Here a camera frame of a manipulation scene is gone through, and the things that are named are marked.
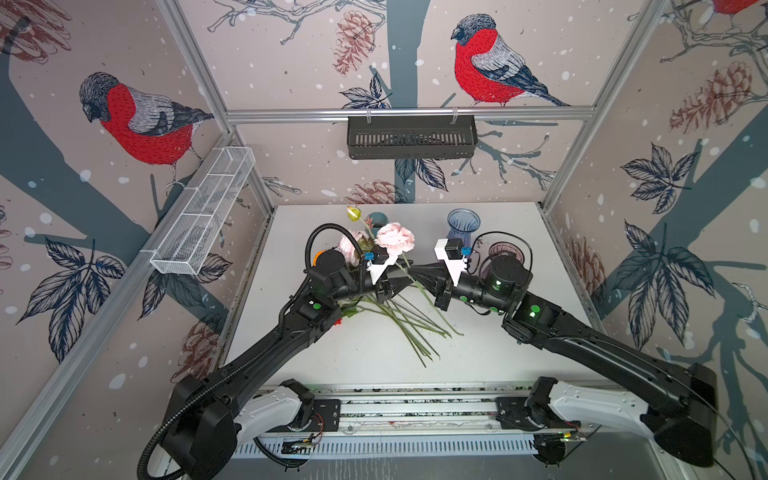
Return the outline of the pink carnation stem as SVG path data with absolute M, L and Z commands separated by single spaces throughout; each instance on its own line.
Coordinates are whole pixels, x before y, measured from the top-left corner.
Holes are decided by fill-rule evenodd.
M 357 206 L 348 206 L 347 216 L 353 222 L 361 222 L 365 226 L 365 229 L 361 231 L 366 232 L 369 237 L 369 239 L 364 242 L 363 248 L 358 246 L 355 239 L 354 241 L 351 240 L 357 253 L 360 255 L 360 261 L 357 267 L 362 268 L 366 272 L 364 253 L 373 250 L 376 246 L 380 246 L 398 256 L 397 264 L 399 264 L 403 272 L 410 277 L 409 273 L 407 273 L 410 263 L 406 258 L 406 254 L 411 252 L 416 246 L 416 237 L 411 230 L 398 222 L 389 222 L 386 226 L 381 228 L 378 235 L 373 238 L 365 223 L 365 218 Z

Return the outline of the mauve glass vase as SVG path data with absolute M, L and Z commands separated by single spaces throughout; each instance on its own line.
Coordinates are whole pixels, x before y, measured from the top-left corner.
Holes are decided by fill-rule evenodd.
M 511 242 L 500 241 L 492 244 L 488 249 L 488 258 L 495 259 L 500 256 L 512 256 L 521 264 L 525 263 L 525 255 L 522 250 Z

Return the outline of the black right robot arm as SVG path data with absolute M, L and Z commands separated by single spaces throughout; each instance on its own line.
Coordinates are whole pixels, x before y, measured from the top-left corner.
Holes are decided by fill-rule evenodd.
M 484 277 L 464 269 L 451 274 L 444 261 L 414 265 L 409 273 L 439 309 L 460 300 L 495 311 L 518 342 L 569 358 L 637 395 L 646 404 L 637 421 L 642 432 L 690 465 L 714 465 L 717 381 L 708 367 L 653 358 L 592 329 L 530 293 L 532 273 L 514 256 L 494 258 Z

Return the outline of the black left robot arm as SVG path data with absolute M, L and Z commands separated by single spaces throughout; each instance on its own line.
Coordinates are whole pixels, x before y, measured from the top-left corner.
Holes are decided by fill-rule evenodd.
M 366 294 L 389 300 L 408 286 L 406 277 L 386 277 L 399 264 L 381 247 L 364 253 L 356 270 L 339 251 L 322 253 L 279 310 L 272 330 L 204 379 L 187 376 L 174 387 L 163 422 L 140 454 L 138 478 L 150 478 L 149 460 L 162 448 L 178 466 L 168 478 L 212 479 L 244 439 L 309 423 L 314 396 L 300 382 L 286 380 L 268 395 L 258 390 L 342 318 L 341 301 Z

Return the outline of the blue purple glass vase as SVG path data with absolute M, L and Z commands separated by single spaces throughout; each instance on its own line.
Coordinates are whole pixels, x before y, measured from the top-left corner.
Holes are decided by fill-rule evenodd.
M 453 209 L 447 216 L 448 239 L 460 239 L 464 247 L 472 245 L 472 235 L 481 226 L 480 216 L 466 208 Z

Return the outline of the teal ceramic vase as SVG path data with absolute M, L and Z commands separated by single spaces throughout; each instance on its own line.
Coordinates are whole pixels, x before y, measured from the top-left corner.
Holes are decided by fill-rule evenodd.
M 365 223 L 371 233 L 371 236 L 375 238 L 381 228 L 389 223 L 388 217 L 382 212 L 371 212 L 366 218 Z

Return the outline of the red rose stem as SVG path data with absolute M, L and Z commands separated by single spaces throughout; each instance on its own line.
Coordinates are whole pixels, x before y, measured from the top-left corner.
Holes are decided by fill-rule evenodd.
M 376 319 L 391 323 L 403 336 L 424 368 L 427 367 L 427 362 L 441 358 L 440 353 L 432 344 L 431 338 L 447 339 L 452 337 L 447 328 L 439 325 L 412 303 L 396 300 L 378 303 L 371 296 L 343 302 L 341 316 L 334 325 L 341 326 L 344 322 L 349 322 L 352 319 L 360 320 L 364 315 L 373 315 Z

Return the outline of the orange rose stem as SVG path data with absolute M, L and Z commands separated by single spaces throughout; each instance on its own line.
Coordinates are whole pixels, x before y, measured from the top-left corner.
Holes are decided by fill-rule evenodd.
M 313 258 L 312 258 L 312 261 L 311 261 L 311 266 L 312 266 L 312 267 L 316 266 L 316 264 L 317 264 L 317 261 L 318 261 L 318 258 L 320 257 L 320 255 L 321 255 L 322 253 L 323 253 L 322 251 L 318 251 L 317 253 L 315 253 L 315 254 L 314 254 L 314 256 L 313 256 Z

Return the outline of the aluminium rail base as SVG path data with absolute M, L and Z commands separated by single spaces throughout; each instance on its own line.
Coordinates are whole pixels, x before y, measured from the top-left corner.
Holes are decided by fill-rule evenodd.
M 389 389 L 310 391 L 315 399 L 338 399 L 337 432 L 313 433 L 275 427 L 248 437 L 231 459 L 272 455 L 288 461 L 533 455 L 562 461 L 569 450 L 598 432 L 618 431 L 652 439 L 637 421 L 645 402 L 616 389 L 557 381 L 553 387 L 489 389 Z M 497 397 L 527 397 L 547 404 L 564 420 L 578 421 L 586 441 L 566 441 L 553 430 L 504 430 L 495 419 Z

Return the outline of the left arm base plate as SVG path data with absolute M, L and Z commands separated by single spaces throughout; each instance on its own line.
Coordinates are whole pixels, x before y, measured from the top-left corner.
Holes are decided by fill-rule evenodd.
M 296 417 L 286 425 L 289 431 L 313 433 L 337 432 L 341 416 L 338 399 L 315 399 L 303 402 Z

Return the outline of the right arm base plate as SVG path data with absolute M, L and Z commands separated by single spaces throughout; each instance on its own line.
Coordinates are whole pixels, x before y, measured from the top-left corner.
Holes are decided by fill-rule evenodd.
M 545 403 L 527 397 L 497 397 L 495 419 L 504 430 L 541 433 L 553 430 L 566 441 L 586 441 L 587 434 L 578 421 L 564 420 Z

